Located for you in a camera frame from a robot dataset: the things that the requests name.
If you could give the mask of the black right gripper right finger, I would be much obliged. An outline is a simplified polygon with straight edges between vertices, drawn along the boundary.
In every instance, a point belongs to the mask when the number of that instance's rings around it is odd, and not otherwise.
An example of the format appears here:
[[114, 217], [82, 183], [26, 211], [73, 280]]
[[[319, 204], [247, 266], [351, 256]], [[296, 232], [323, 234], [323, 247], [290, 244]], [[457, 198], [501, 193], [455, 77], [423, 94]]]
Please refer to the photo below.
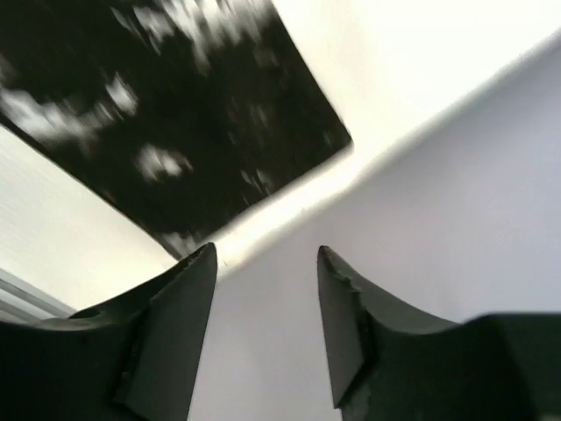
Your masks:
[[368, 281], [327, 246], [318, 295], [334, 407], [345, 420], [557, 420], [560, 316], [455, 323]]

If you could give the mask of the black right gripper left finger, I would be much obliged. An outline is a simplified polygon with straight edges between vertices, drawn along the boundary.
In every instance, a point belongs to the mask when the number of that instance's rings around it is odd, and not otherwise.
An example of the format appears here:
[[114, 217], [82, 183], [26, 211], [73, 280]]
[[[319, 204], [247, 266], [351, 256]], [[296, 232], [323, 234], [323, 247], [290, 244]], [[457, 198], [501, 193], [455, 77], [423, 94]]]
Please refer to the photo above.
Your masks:
[[2, 323], [2, 419], [186, 420], [216, 283], [208, 243], [69, 318]]

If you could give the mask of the black white patterned trousers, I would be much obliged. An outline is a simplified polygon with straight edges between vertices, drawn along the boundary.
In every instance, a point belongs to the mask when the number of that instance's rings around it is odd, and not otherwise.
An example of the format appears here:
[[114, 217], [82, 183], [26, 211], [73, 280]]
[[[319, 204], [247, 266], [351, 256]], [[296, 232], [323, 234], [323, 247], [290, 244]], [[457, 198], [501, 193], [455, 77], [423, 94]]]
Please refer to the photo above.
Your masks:
[[352, 144], [270, 1], [4, 1], [1, 123], [176, 257]]

